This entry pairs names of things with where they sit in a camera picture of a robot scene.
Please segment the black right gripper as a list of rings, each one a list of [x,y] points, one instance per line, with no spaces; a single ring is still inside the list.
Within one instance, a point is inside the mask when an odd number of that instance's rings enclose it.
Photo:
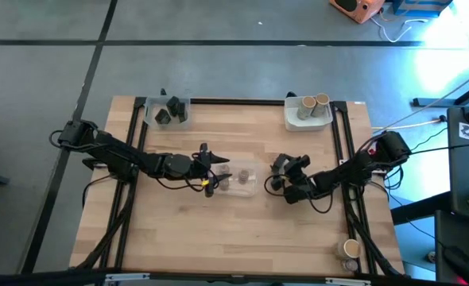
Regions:
[[[272,172],[279,172],[283,169],[285,162],[289,159],[289,155],[285,153],[280,153],[275,161],[271,165]],[[308,188],[312,188],[313,185],[311,184],[311,180],[307,177],[304,173],[303,168],[291,168],[288,171],[285,171],[285,174],[289,178],[289,182],[293,186],[305,186]],[[274,191],[279,191],[283,188],[285,183],[285,179],[281,176],[274,176],[270,181],[270,187]]]

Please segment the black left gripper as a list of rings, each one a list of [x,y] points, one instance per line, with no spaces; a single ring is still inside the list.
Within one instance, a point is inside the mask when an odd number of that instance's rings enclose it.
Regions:
[[[230,160],[218,157],[213,153],[193,153],[192,157],[183,154],[165,154],[163,156],[163,177],[167,180],[195,180],[203,179],[207,176],[211,164],[227,163]],[[214,181],[227,180],[230,173],[216,175],[211,178]]]

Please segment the cardboard spice tube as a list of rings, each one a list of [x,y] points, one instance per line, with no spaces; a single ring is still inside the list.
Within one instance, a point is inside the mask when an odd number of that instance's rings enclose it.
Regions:
[[[361,254],[361,246],[357,240],[348,238],[338,243],[337,254],[343,259],[356,259]]]
[[[301,98],[297,109],[297,117],[304,121],[311,117],[316,107],[316,99],[312,96],[304,96]]]
[[[330,98],[325,93],[319,93],[315,96],[316,105],[311,112],[311,116],[314,118],[323,117],[327,113]]]

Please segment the clear plastic bin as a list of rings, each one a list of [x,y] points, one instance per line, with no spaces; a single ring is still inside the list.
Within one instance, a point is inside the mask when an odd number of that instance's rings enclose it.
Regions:
[[[149,126],[150,129],[155,130],[164,130],[164,131],[171,131],[171,130],[185,130],[188,129],[190,126],[191,120],[191,101],[190,98],[185,97],[177,97],[180,102],[183,102],[187,106],[187,113],[188,113],[188,120],[186,122],[180,123],[178,115],[176,117],[172,117],[172,121],[168,125],[158,125],[154,119],[155,115],[159,111],[159,109],[165,109],[167,101],[171,98],[170,95],[160,95],[158,97],[148,97],[145,100],[145,110],[144,110],[144,121]]]
[[[238,182],[238,172],[241,169],[248,169],[250,171],[250,178],[245,184]],[[229,178],[230,187],[228,191],[222,191],[218,187],[215,189],[214,194],[217,195],[231,195],[238,197],[252,197],[257,192],[259,182],[259,166],[252,161],[232,160],[227,163],[214,164],[211,169],[216,175],[230,173]]]

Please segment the white plastic bin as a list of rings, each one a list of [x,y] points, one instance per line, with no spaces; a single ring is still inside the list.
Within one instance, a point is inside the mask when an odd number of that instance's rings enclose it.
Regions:
[[[285,128],[290,132],[319,131],[332,123],[331,107],[326,105],[326,110],[319,117],[309,117],[301,120],[297,117],[302,97],[289,97],[285,99],[284,118]]]

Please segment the thin pale rod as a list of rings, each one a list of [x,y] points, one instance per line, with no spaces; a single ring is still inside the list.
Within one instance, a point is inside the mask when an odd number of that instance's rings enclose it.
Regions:
[[[414,128],[414,127],[419,127],[419,126],[426,126],[430,124],[446,122],[446,121],[447,121],[447,117],[445,115],[440,115],[438,118],[434,118],[431,121],[413,123],[413,124],[403,125],[403,126],[390,126],[390,127],[375,126],[375,127],[372,127],[372,130],[374,132],[378,132],[380,130],[390,130],[390,129],[409,129],[409,128]]]

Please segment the black desk foot bar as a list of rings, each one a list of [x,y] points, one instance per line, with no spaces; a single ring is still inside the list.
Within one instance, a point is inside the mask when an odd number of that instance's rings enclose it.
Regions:
[[[391,211],[393,224],[401,225],[417,219],[433,216],[436,211],[452,210],[452,196],[450,192],[434,195],[414,203],[394,208]]]

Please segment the black stand leg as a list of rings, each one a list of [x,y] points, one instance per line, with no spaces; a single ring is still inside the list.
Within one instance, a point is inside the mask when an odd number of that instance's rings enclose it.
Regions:
[[[411,113],[411,116],[419,114],[430,108],[466,108],[469,110],[469,88],[460,95],[455,95],[468,83],[469,80],[448,91],[445,95],[441,95],[439,98],[418,97],[412,99],[411,107],[413,108],[413,112]]]

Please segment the orange speaker box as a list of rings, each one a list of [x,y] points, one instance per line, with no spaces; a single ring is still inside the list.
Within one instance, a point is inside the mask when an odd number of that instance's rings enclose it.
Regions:
[[[329,0],[337,10],[363,24],[378,14],[386,0]]]

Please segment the black low desk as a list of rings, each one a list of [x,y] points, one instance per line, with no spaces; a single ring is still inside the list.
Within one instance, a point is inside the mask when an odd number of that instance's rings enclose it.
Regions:
[[[449,284],[468,284],[446,263],[442,251],[447,246],[457,246],[469,256],[469,218],[437,211],[434,214],[436,238],[436,280]]]

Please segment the black computer mouse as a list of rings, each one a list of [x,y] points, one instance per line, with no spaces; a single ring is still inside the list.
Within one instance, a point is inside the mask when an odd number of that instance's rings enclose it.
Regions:
[[[469,256],[457,246],[445,247],[442,254],[449,267],[469,283]]]

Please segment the blue box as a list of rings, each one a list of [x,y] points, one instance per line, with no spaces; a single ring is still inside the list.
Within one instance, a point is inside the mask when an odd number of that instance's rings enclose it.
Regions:
[[[439,17],[453,0],[393,0],[393,13],[406,17]]]

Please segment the black aluminium table frame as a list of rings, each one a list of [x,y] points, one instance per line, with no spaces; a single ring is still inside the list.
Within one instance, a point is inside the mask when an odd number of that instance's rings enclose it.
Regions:
[[[145,132],[147,152],[188,155],[203,142],[233,163],[252,164],[263,181],[280,153],[308,154],[310,172],[337,165],[342,133],[290,133],[280,100],[194,99],[185,131]],[[122,268],[151,280],[317,282],[346,277],[337,244],[347,233],[342,194],[287,204],[259,189],[250,198],[206,197],[177,182],[140,175]]]

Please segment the silver metal bracket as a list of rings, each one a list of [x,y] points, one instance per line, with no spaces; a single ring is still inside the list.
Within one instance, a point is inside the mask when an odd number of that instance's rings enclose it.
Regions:
[[[354,280],[334,277],[326,277],[325,284],[335,286],[372,286],[372,283],[369,280]]]
[[[107,286],[119,286],[122,282],[149,280],[150,274],[147,272],[131,273],[110,273],[105,275],[104,284]]]

